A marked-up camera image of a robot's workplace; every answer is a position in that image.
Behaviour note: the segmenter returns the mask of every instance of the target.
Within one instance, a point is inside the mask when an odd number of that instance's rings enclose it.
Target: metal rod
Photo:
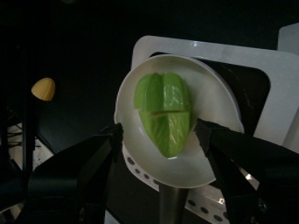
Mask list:
[[[160,224],[181,224],[189,189],[159,185]]]

